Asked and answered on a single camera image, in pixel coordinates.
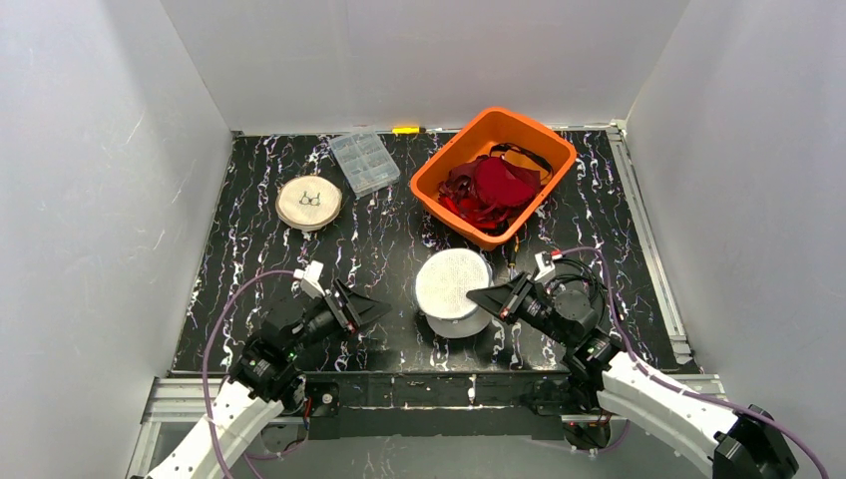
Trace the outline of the grey-trim mesh laundry bag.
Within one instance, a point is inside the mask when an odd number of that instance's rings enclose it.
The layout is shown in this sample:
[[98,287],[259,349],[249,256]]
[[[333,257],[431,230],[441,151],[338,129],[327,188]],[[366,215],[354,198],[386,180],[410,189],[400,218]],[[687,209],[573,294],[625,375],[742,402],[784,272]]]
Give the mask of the grey-trim mesh laundry bag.
[[415,300],[435,334],[447,339],[467,338],[483,331],[492,315],[466,294],[492,284],[492,270],[478,252],[447,248],[421,266],[415,277]]

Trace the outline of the crimson red bra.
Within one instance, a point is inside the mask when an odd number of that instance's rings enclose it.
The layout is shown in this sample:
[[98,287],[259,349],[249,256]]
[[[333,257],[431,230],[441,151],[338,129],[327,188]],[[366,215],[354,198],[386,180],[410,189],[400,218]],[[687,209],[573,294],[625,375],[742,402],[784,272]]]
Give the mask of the crimson red bra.
[[521,207],[541,189],[537,171],[518,167],[502,157],[480,157],[472,180],[476,196],[489,207]]

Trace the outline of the dark maroon bra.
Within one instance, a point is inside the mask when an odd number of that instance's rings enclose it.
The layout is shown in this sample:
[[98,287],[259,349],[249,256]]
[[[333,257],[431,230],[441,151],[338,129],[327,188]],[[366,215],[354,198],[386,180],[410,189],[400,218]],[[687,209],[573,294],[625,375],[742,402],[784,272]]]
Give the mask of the dark maroon bra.
[[448,178],[439,185],[439,193],[444,195],[474,196],[478,198],[473,189],[472,175],[480,157],[471,163],[462,164],[452,169],[449,172]]

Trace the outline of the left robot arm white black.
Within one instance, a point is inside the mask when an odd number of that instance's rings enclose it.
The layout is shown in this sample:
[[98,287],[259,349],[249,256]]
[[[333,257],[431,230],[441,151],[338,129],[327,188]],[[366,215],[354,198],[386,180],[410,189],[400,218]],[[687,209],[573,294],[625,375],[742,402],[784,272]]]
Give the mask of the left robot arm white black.
[[147,477],[228,478],[273,419],[289,412],[307,424],[314,408],[336,405],[336,392],[308,385],[298,358],[328,338],[356,334],[390,310],[388,303],[337,280],[299,318],[265,323],[247,340],[218,389],[202,374],[203,414]]

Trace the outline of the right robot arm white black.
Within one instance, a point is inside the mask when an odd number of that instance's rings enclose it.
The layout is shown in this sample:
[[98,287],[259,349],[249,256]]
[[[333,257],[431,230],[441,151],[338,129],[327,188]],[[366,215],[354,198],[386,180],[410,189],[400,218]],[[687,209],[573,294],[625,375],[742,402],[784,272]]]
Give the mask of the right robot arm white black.
[[772,417],[702,395],[629,355],[599,326],[596,295],[578,289],[547,293],[525,273],[467,292],[499,319],[521,320],[565,349],[565,388],[574,406],[601,409],[637,424],[689,460],[708,478],[792,478],[798,462]]

